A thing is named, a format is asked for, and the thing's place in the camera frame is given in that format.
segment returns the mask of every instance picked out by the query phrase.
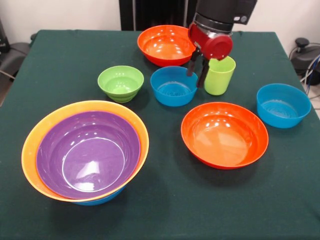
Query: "yellow bowl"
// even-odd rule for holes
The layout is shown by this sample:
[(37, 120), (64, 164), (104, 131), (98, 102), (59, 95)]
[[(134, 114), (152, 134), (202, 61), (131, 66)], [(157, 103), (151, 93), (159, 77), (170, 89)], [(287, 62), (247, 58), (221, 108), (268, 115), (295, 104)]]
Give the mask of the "yellow bowl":
[[(126, 119), (136, 130), (139, 140), (140, 140), (140, 157), (138, 164), (133, 171), (132, 175), (129, 177), (127, 181), (125, 181), (122, 185), (117, 187), (116, 189), (107, 192), (103, 195), (92, 197), (92, 198), (85, 198), (85, 199), (69, 199), (63, 196), (60, 196), (50, 190), (41, 180), (38, 175), (37, 167), (36, 167), (36, 155), (38, 151), (38, 147), (44, 138), (44, 136), (48, 133), (48, 131), (58, 124), (60, 121), (83, 112), (88, 111), (103, 111), (103, 112), (110, 112), (116, 114), (124, 119)], [(87, 202), (98, 200), (101, 198), (105, 198), (114, 192), (118, 191), (122, 187), (124, 187), (127, 183), (129, 183), (140, 171), (143, 164), (146, 161), (147, 155), (149, 150), (149, 136), (146, 129), (146, 126), (142, 122), (142, 120), (130, 109), (124, 107), (120, 104), (109, 102), (109, 101), (99, 101), (99, 100), (90, 100), (90, 101), (81, 101), (72, 103), (70, 105), (66, 105), (61, 107), (45, 118), (43, 118), (29, 133), (27, 136), (21, 154), (21, 163), (23, 173), (29, 183), (40, 193), (46, 195), (49, 198), (65, 201), (65, 202)]]

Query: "purple bowl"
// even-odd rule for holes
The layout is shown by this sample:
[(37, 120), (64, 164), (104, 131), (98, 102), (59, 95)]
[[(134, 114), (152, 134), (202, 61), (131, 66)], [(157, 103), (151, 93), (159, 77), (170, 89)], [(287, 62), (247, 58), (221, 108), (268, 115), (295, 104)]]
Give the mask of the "purple bowl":
[(88, 111), (64, 119), (47, 133), (36, 167), (55, 193), (86, 199), (123, 184), (139, 157), (139, 136), (130, 123), (110, 112)]

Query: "orange bowl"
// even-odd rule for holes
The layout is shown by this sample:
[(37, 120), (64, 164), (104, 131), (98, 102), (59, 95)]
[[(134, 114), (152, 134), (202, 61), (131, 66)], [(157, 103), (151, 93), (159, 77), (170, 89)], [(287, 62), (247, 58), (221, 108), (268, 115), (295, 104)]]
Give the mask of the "orange bowl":
[(160, 67), (183, 65), (196, 49), (188, 28), (176, 25), (150, 27), (139, 35), (137, 44), (145, 57)]
[(227, 102), (209, 102), (189, 111), (181, 124), (187, 148), (217, 169), (237, 169), (257, 161), (267, 150), (269, 136), (251, 111)]
[[(107, 192), (103, 195), (86, 198), (86, 199), (69, 199), (63, 196), (60, 196), (50, 190), (40, 179), (37, 167), (36, 167), (36, 155), (38, 151), (38, 147), (43, 139), (43, 137), (48, 133), (48, 131), (55, 126), (60, 121), (83, 112), (88, 111), (103, 111), (103, 112), (110, 112), (116, 114), (124, 119), (126, 119), (136, 130), (139, 140), (140, 140), (140, 157), (138, 160), (138, 164), (133, 171), (133, 174), (129, 177), (127, 181), (125, 181), (121, 186), (117, 187), (116, 189)], [(146, 129), (146, 126), (142, 122), (142, 120), (130, 109), (109, 101), (99, 101), (99, 100), (90, 100), (90, 101), (81, 101), (72, 103), (70, 105), (66, 105), (61, 107), (45, 118), (43, 118), (29, 133), (27, 136), (21, 154), (21, 163), (23, 173), (29, 183), (40, 193), (46, 195), (49, 198), (65, 201), (65, 202), (87, 202), (98, 200), (104, 197), (107, 197), (114, 192), (118, 191), (122, 187), (124, 187), (127, 183), (129, 183), (136, 174), (140, 171), (143, 164), (146, 161), (147, 154), (149, 150), (149, 136)]]

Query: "white wall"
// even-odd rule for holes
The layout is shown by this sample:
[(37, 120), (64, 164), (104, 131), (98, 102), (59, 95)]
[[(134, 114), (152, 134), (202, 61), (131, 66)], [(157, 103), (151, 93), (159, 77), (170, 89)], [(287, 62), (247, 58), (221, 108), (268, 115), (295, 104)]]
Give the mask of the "white wall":
[[(0, 0), (0, 18), (10, 43), (40, 29), (121, 29), (118, 0)], [(233, 30), (276, 32), (287, 53), (297, 37), (320, 43), (320, 0), (258, 0), (249, 24)]]
[(320, 43), (320, 0), (258, 0), (248, 25), (233, 30), (276, 32), (287, 54), (298, 37)]
[(10, 43), (40, 29), (121, 30), (118, 0), (0, 0), (0, 18)]

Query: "blue cable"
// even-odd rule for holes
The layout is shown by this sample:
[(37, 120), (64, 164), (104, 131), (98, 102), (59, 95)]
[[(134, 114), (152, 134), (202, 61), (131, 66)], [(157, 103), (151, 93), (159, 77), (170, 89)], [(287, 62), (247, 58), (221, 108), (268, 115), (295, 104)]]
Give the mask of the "blue cable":
[(310, 77), (309, 77), (308, 87), (306, 88), (306, 94), (307, 94), (307, 95), (308, 95), (309, 92), (310, 92), (310, 83), (311, 83), (312, 75), (314, 74), (314, 70), (316, 69), (316, 66), (317, 66), (317, 64), (318, 64), (319, 59), (320, 59), (320, 57), (318, 57), (318, 58), (314, 61), (313, 65), (312, 65), (312, 72), (311, 72)]

